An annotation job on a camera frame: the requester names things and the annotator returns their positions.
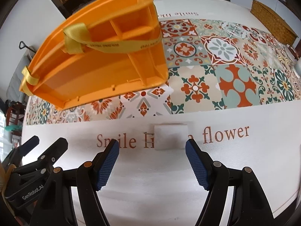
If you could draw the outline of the white power adapter cube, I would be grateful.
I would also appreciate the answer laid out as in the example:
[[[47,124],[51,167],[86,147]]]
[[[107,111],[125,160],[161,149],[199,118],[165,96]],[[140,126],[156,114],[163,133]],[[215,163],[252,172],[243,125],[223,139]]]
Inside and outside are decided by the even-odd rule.
[[[188,140],[187,124],[157,124],[154,126],[155,150],[183,150]]]

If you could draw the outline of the orange plastic storage crate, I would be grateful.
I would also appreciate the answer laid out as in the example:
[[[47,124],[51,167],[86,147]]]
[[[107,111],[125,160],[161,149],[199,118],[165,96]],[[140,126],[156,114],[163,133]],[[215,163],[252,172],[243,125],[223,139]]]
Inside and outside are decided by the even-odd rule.
[[[22,70],[20,91],[58,110],[162,85],[154,0],[96,0],[68,17]]]

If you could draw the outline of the patterned tile table runner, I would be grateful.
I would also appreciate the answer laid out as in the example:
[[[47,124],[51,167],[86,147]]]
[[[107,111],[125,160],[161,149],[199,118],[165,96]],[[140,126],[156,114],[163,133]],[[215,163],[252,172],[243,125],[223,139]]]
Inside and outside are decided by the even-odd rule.
[[[286,45],[258,27],[209,19],[162,21],[168,80],[68,110],[32,97],[26,124],[64,124],[224,110],[300,99]]]

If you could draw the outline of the white small cup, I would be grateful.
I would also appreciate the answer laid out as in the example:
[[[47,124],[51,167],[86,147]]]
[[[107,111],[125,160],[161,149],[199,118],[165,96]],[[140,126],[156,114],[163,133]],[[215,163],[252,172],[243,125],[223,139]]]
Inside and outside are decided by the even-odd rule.
[[[293,65],[293,71],[295,75],[300,79],[301,78],[301,57]]]

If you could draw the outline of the woven wicker tissue box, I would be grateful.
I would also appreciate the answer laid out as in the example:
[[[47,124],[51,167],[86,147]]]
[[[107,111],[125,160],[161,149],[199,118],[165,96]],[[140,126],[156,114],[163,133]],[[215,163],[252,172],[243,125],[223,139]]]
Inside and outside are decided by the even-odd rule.
[[[274,10],[263,3],[252,0],[251,14],[253,14],[270,33],[282,44],[293,46],[297,34]]]

